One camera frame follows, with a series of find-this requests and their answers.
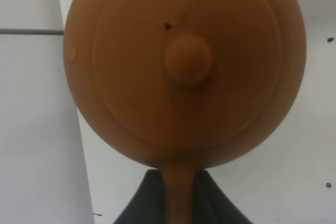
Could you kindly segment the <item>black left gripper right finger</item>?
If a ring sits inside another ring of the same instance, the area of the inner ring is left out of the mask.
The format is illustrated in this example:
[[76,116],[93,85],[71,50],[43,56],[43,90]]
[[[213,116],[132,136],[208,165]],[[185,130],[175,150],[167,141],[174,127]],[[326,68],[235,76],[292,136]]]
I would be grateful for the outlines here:
[[208,171],[196,173],[193,185],[193,220],[200,224],[251,224],[226,197]]

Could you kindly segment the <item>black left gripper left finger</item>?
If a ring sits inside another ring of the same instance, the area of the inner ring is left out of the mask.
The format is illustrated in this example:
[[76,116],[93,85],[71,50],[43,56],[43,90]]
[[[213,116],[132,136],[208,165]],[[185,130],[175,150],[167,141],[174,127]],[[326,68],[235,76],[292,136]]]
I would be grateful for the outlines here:
[[166,191],[161,171],[149,169],[145,173],[139,188],[115,223],[167,223]]

